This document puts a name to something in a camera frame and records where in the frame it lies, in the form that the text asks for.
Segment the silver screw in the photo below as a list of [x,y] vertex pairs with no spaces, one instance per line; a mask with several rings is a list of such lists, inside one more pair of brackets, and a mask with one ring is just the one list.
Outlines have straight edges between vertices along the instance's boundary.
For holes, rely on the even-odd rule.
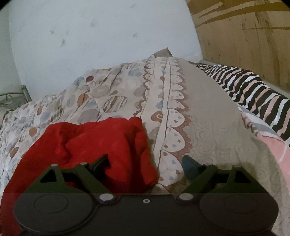
[[151,202],[151,201],[150,201],[149,199],[144,199],[143,202],[144,202],[144,203],[149,203],[149,202]]
[[104,194],[101,194],[99,196],[99,198],[103,201],[103,202],[107,202],[107,201],[111,201],[114,199],[114,195],[113,194],[110,194],[110,193],[104,193]]
[[193,199],[193,195],[190,193],[182,193],[179,195],[179,199],[181,199],[183,201],[190,201]]

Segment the metal headboard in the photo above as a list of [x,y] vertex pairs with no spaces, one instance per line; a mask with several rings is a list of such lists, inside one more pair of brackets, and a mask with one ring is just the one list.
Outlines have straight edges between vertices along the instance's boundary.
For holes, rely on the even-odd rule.
[[0,94],[0,107],[15,110],[23,104],[32,101],[25,85],[21,85],[21,91]]

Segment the red blanket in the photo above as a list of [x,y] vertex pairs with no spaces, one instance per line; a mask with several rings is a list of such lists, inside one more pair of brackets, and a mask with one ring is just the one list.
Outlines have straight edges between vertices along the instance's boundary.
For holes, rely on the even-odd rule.
[[114,193],[143,193],[157,182],[147,136],[140,118],[109,118],[82,125],[50,125],[19,162],[1,201],[2,236],[16,236],[20,228],[13,205],[22,192],[51,164],[62,169],[94,162],[108,154],[106,188]]

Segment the beige bed sheet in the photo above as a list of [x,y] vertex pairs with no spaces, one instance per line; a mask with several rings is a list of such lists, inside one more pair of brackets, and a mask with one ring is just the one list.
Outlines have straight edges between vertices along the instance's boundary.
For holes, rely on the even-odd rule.
[[6,114],[0,130],[0,196],[24,153],[48,125],[132,116],[143,120],[152,163],[159,171],[152,193],[181,192],[190,184],[180,164],[185,154],[224,169],[242,165],[278,202],[273,231],[290,235],[288,190],[267,145],[245,128],[236,104],[215,81],[175,57],[151,56],[94,69],[59,95]]

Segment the wooden panel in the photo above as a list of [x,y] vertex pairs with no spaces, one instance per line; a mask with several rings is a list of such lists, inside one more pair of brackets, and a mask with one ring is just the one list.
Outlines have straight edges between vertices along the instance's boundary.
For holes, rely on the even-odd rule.
[[252,70],[290,91],[290,9],[282,1],[191,0],[188,6],[205,60]]

